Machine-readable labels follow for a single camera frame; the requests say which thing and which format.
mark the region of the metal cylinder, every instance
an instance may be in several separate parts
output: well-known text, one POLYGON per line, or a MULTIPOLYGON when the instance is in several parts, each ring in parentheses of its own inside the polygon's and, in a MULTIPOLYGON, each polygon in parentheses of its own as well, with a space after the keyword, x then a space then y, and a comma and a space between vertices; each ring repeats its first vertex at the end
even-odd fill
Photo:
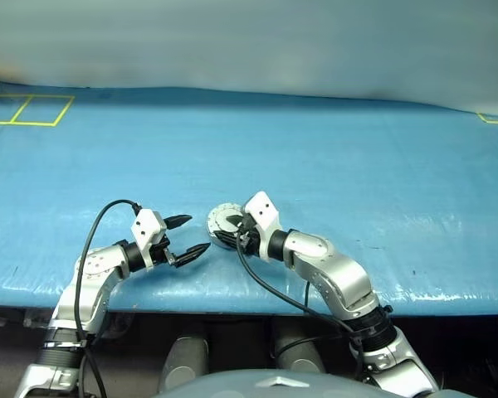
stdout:
POLYGON ((159 392, 208 373, 208 343, 203 333, 186 333, 172 345, 160 377, 159 392))
MULTIPOLYGON (((275 318, 273 320, 275 334, 275 352, 286 345, 306 338, 294 319, 275 318)), ((279 369, 290 371, 326 373, 325 366, 313 342, 305 342, 284 351, 276 357, 279 369)))

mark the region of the dark floor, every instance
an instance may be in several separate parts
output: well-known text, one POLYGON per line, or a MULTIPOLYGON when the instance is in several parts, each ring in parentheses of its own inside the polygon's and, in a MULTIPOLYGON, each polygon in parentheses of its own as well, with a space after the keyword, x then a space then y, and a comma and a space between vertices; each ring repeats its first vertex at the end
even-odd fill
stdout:
MULTIPOLYGON (((313 319, 297 318, 308 336, 327 334, 313 319)), ((111 398, 147 397, 176 337, 189 325, 205 323, 211 371, 274 367, 268 317, 138 314, 120 338, 95 347, 111 398)), ((498 397, 498 317, 396 318, 410 343, 445 388, 479 397, 498 397)), ((12 396, 25 367, 37 354, 44 330, 10 322, 0 328, 0 397, 12 396)), ((351 375, 354 362, 340 340, 317 344, 327 370, 351 375)), ((87 386, 92 386, 89 375, 87 386)))

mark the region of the blue tarp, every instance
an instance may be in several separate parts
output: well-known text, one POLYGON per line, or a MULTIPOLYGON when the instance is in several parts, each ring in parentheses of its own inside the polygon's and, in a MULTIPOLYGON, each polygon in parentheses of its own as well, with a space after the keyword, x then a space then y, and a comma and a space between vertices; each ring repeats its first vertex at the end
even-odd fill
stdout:
MULTIPOLYGON (((498 314, 498 124, 476 114, 210 90, 4 90, 75 100, 56 127, 0 125, 0 305, 55 306, 108 201, 191 214, 168 233, 178 253, 208 241, 217 204, 265 190, 285 228, 331 239, 397 315, 498 314)), ((19 119, 54 120, 61 107, 34 99, 19 119)), ((0 113, 17 108, 0 102, 0 113)), ((131 239, 133 219, 110 211, 94 246, 131 239)), ((251 264, 302 299, 283 264, 251 264)), ((310 302, 325 308, 316 292, 310 302)), ((110 308, 296 312, 216 246, 181 269, 134 274, 110 308)))

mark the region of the yellow tape line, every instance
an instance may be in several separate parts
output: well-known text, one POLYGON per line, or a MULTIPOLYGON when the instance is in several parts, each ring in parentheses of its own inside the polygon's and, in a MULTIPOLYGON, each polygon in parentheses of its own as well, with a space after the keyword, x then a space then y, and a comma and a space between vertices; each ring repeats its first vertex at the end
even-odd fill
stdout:
POLYGON ((26 101, 21 105, 21 107, 17 110, 17 112, 13 115, 13 117, 9 121, 0 120, 0 126, 39 126, 39 127, 56 127, 63 116, 71 107, 72 102, 76 98, 74 95, 50 95, 50 94, 0 94, 0 98, 22 98, 27 97, 26 101), (18 117, 21 115, 22 111, 32 102, 34 98, 66 98, 68 101, 66 102, 65 107, 62 111, 57 115, 56 119, 53 122, 17 122, 18 117))
POLYGON ((498 120, 490 120, 490 119, 486 118, 485 116, 483 116, 483 114, 480 114, 478 112, 476 112, 476 114, 485 123, 488 123, 488 124, 498 124, 498 120))

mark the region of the circular flange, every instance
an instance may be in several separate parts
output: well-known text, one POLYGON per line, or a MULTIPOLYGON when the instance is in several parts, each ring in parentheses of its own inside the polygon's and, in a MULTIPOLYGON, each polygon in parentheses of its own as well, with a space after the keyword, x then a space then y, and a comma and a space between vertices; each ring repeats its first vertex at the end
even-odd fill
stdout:
POLYGON ((229 216, 242 217, 242 207, 235 203, 223 203, 210 210, 207 217, 207 231, 210 239, 216 245, 231 249, 230 246, 221 242, 214 231, 236 232, 238 227, 232 224, 227 218, 229 216))

